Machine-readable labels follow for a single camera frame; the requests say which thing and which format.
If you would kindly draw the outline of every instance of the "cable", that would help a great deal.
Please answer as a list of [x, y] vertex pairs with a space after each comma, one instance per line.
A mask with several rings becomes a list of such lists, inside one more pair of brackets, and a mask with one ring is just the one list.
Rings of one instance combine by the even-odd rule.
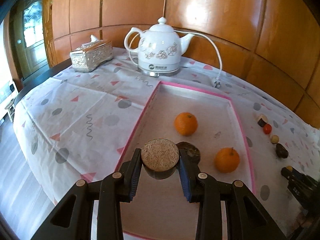
[[[220, 75], [221, 75], [221, 71], [222, 71], [222, 59], [221, 59], [220, 52], [219, 52], [216, 44], [214, 44], [214, 42], [213, 42], [210, 38], [208, 38], [206, 35], [204, 35], [204, 34], [202, 34], [202, 33], [191, 33], [191, 32], [177, 31], [177, 30], [175, 30], [175, 31], [176, 31], [177, 33], [193, 34], [193, 35], [195, 35], [195, 36], [200, 36], [200, 37], [206, 38], [206, 39], [211, 43], [211, 45], [214, 47], [214, 49], [215, 49], [215, 51], [216, 51], [216, 53], [217, 53], [218, 60], [219, 60], [219, 68], [220, 68], [220, 69], [219, 69], [219, 73], [218, 73], [217, 77], [215, 78], [215, 81], [213, 82], [213, 84], [214, 84], [214, 86], [215, 86], [216, 88], [219, 88], [219, 87], [220, 87], [220, 81], [219, 81], [219, 80], [220, 80]], [[131, 40], [131, 42], [130, 42], [130, 44], [129, 44], [129, 48], [131, 48], [131, 45], [132, 45], [133, 41], [135, 40], [135, 38], [136, 38], [138, 35], [139, 35], [139, 33], [137, 33], [137, 34], [133, 37], [133, 39]], [[133, 61], [130, 51], [129, 51], [129, 58], [131, 59], [131, 61], [132, 61], [136, 66], [138, 66], [138, 64]]]

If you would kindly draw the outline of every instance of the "small stool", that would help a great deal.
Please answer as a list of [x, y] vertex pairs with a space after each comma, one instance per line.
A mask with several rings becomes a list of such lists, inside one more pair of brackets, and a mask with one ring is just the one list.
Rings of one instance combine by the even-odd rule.
[[8, 111], [8, 116], [10, 118], [10, 121], [13, 122], [14, 119], [14, 98], [11, 99], [10, 103], [4, 108]]

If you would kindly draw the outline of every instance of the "kettle lid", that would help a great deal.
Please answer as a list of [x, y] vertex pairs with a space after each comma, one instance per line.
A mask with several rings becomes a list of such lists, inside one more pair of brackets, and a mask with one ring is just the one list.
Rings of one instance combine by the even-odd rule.
[[158, 20], [159, 24], [152, 25], [149, 30], [154, 32], [167, 32], [167, 33], [174, 32], [174, 29], [170, 25], [165, 24], [166, 22], [167, 22], [167, 19], [164, 17], [161, 17]]

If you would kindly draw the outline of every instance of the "screw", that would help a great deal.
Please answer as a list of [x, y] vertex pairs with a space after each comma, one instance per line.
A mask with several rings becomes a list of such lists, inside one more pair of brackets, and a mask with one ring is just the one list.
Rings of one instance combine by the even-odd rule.
[[122, 176], [121, 172], [115, 172], [114, 174], [112, 174], [112, 177], [114, 179], [119, 179], [119, 178], [121, 178], [121, 176]]
[[198, 174], [198, 177], [200, 179], [206, 179], [208, 177], [208, 175], [206, 173], [204, 173], [204, 172], [201, 172], [201, 173]]
[[82, 187], [84, 184], [85, 184], [85, 181], [84, 181], [83, 179], [80, 179], [80, 180], [78, 180], [78, 181], [76, 182], [76, 185], [77, 185], [78, 187]]
[[243, 186], [243, 182], [241, 180], [236, 180], [235, 181], [235, 186], [236, 187], [242, 187]]

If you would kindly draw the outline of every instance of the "pink border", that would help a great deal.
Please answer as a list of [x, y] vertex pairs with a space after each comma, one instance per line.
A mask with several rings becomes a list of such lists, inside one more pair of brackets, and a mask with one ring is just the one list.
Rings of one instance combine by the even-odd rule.
[[[245, 146], [245, 149], [247, 151], [247, 157], [248, 157], [248, 163], [249, 163], [249, 170], [250, 170], [250, 176], [251, 176], [251, 184], [252, 184], [252, 193], [255, 195], [256, 194], [256, 186], [255, 186], [255, 182], [254, 182], [254, 174], [253, 174], [253, 166], [252, 166], [252, 161], [251, 161], [251, 156], [250, 156], [250, 152], [249, 152], [249, 147], [248, 147], [248, 143], [247, 143], [247, 139], [244, 135], [244, 129], [242, 127], [242, 124], [241, 124], [241, 121], [240, 121], [240, 118], [239, 118], [239, 115], [238, 113], [236, 112], [235, 110], [235, 107], [232, 103], [232, 100], [230, 97], [227, 97], [227, 96], [224, 96], [224, 95], [220, 95], [218, 93], [215, 93], [215, 92], [211, 92], [211, 91], [208, 91], [208, 90], [205, 90], [205, 89], [201, 89], [201, 88], [196, 88], [196, 87], [191, 87], [191, 86], [187, 86], [187, 85], [182, 85], [182, 84], [177, 84], [177, 83], [172, 83], [172, 82], [167, 82], [167, 81], [160, 81], [156, 88], [154, 89], [154, 91], [152, 92], [151, 96], [149, 97], [147, 103], [146, 103], [146, 106], [143, 108], [143, 111], [141, 112], [140, 116], [139, 116], [139, 119], [137, 120], [130, 136], [129, 136], [129, 139], [127, 140], [127, 143], [121, 153], [121, 156], [119, 158], [119, 161], [116, 165], [116, 168], [115, 168], [115, 171], [118, 171], [119, 168], [120, 168], [120, 164], [122, 163], [122, 160], [124, 158], [124, 155], [125, 155], [125, 152], [127, 151], [128, 147], [129, 147], [129, 144], [130, 144], [130, 141], [132, 140], [134, 134], [135, 134], [135, 131], [138, 127], [138, 125], [140, 124], [141, 122], [141, 119], [145, 113], [145, 111], [148, 109], [148, 105], [150, 104], [151, 100], [154, 98], [155, 94], [158, 92], [158, 89], [161, 85], [168, 85], [168, 86], [172, 86], [172, 87], [179, 87], [179, 88], [185, 88], [185, 89], [189, 89], [189, 90], [194, 90], [194, 91], [198, 91], [198, 92], [201, 92], [201, 93], [205, 93], [205, 94], [209, 94], [209, 95], [213, 95], [213, 96], [217, 96], [217, 97], [220, 97], [220, 98], [224, 98], [224, 99], [227, 99], [232, 107], [232, 110], [233, 112], [235, 113], [236, 115], [236, 118], [237, 118], [237, 121], [238, 121], [238, 124], [240, 126], [240, 131], [241, 131], [241, 134], [242, 134], [242, 137], [243, 137], [243, 141], [244, 141], [244, 146]], [[139, 239], [145, 239], [145, 240], [155, 240], [153, 238], [147, 238], [147, 237], [142, 237], [142, 236], [139, 236], [139, 235], [136, 235], [136, 234], [133, 234], [133, 233], [129, 233], [129, 232], [126, 232], [124, 231], [124, 233], [126, 233], [127, 235], [130, 235], [130, 236], [133, 236], [133, 237], [137, 237]]]

